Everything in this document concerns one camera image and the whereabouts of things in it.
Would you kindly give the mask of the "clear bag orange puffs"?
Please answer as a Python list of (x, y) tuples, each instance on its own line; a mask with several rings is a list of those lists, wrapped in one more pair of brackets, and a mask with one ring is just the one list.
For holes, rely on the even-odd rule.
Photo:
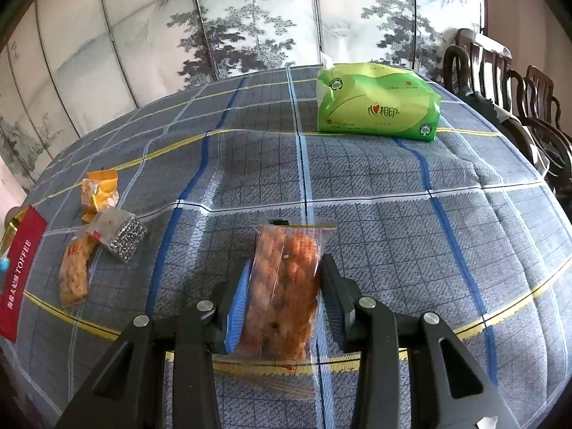
[(234, 354), (248, 359), (305, 359), (318, 307), (318, 265), (336, 225), (267, 222), (254, 228), (256, 249)]

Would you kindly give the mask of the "painted folding screen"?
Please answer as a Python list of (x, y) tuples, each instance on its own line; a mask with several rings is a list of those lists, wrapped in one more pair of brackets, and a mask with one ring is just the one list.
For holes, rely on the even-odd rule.
[(485, 0), (1, 0), (1, 163), (28, 190), (77, 139), (207, 82), (336, 62), (437, 77)]

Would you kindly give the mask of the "dark wooden chair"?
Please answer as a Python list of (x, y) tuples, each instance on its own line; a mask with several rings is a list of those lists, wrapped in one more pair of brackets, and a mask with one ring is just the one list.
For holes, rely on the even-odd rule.
[(559, 125), (554, 82), (534, 66), (519, 74), (506, 46), (467, 28), (445, 50), (443, 79), (447, 90), (516, 145), (570, 211), (571, 136)]

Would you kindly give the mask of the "orange snack bag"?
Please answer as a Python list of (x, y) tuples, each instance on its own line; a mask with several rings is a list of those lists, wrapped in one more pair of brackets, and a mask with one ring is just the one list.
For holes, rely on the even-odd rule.
[(117, 190), (118, 173), (116, 169), (105, 169), (98, 172), (87, 172), (82, 181), (83, 218), (89, 223), (94, 216), (105, 207), (115, 207), (119, 201)]

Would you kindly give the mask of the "teal small snack wrapper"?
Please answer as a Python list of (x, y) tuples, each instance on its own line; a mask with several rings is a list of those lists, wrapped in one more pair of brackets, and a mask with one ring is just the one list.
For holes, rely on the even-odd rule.
[(0, 260), (0, 272), (4, 273), (8, 270), (10, 266), (10, 260), (8, 258), (1, 258)]

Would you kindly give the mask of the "silver red foil snack pack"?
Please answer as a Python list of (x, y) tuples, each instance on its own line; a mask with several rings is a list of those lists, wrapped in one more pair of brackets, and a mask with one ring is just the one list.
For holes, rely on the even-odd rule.
[(117, 207), (105, 207), (86, 227), (87, 233), (119, 261), (127, 263), (135, 254), (147, 228), (131, 212)]

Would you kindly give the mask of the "green tissue pack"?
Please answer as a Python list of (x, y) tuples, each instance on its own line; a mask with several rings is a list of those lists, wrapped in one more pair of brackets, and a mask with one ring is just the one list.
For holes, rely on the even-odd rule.
[(321, 54), (317, 131), (431, 142), (441, 97), (415, 72), (378, 63), (333, 63)]

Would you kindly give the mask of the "round grey stone disc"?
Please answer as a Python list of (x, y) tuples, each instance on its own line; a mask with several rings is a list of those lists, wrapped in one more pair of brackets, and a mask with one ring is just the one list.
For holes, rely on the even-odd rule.
[(5, 222), (4, 222), (5, 228), (8, 228), (8, 226), (10, 225), (12, 220), (14, 220), (17, 215), (19, 215), (20, 211), (21, 211), (20, 206), (13, 206), (12, 208), (10, 208), (8, 210), (6, 217), (5, 217)]

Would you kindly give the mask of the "clear bag fried dough twists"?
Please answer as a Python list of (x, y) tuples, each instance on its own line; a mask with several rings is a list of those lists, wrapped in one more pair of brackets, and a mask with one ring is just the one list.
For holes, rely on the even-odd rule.
[(78, 231), (67, 245), (58, 274), (63, 308), (71, 308), (86, 299), (88, 264), (96, 246), (96, 240), (87, 231)]

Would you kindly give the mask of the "red toffee tin gold interior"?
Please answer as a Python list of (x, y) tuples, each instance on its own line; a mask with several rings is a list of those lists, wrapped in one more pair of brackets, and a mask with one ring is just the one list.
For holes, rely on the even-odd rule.
[(26, 206), (6, 232), (10, 244), (3, 248), (1, 258), (8, 258), (10, 266), (1, 273), (1, 336), (12, 343), (18, 337), (23, 293), (45, 228), (46, 221), (41, 214)]

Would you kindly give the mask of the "grey plaid tablecloth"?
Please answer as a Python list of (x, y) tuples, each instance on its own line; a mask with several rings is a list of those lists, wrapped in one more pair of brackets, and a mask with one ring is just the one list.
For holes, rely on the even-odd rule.
[[(571, 379), (571, 225), (549, 187), (448, 93), (432, 142), (319, 134), (316, 74), (245, 75), (128, 109), (39, 176), (26, 202), (48, 226), (18, 340), (1, 350), (43, 424), (129, 321), (207, 297), (271, 217), (333, 221), (327, 252), (343, 276), (397, 313), (439, 314), (520, 426), (548, 415)], [(128, 263), (96, 254), (88, 297), (68, 311), (58, 270), (82, 222), (79, 182), (105, 168), (148, 234)]]

